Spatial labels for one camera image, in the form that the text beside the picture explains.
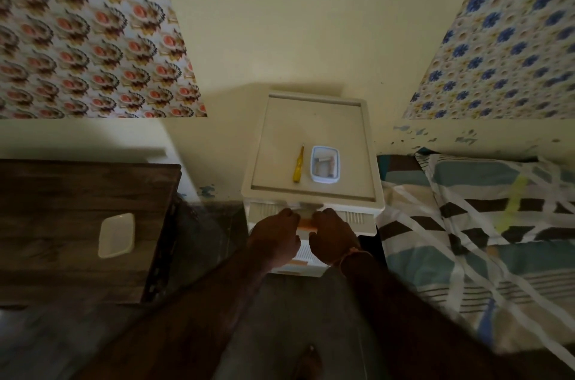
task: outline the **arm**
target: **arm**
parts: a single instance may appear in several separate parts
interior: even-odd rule
[[[108,344],[76,380],[211,379],[264,276],[300,245],[290,209],[260,221],[248,245]]]
[[[517,378],[507,362],[413,294],[369,254],[346,256],[350,248],[361,247],[332,209],[317,212],[314,225],[318,231],[310,235],[312,252],[325,263],[340,265],[393,378]]]

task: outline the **person's right arm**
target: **person's right arm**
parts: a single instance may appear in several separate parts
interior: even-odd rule
[[[381,343],[394,379],[518,378],[507,362],[407,289],[371,255],[333,209],[313,216],[312,253],[340,266]]]

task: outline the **person's left arm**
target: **person's left arm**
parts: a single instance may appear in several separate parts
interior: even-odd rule
[[[260,221],[245,248],[141,318],[74,378],[210,379],[264,276],[296,255],[298,222],[290,209]]]

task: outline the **gray floor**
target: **gray floor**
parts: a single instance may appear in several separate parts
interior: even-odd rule
[[[240,209],[199,209],[197,219],[183,209],[178,224],[170,291],[205,274],[247,237]],[[0,311],[0,378],[67,379],[141,312],[64,303]],[[268,275],[214,378],[289,379],[310,343],[321,354],[326,380],[386,378],[376,338],[334,269],[320,279]]]

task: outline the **wallpaper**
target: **wallpaper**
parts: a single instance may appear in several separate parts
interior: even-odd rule
[[[575,0],[465,0],[404,117],[575,118]]]
[[[0,0],[0,117],[206,116],[170,0]]]

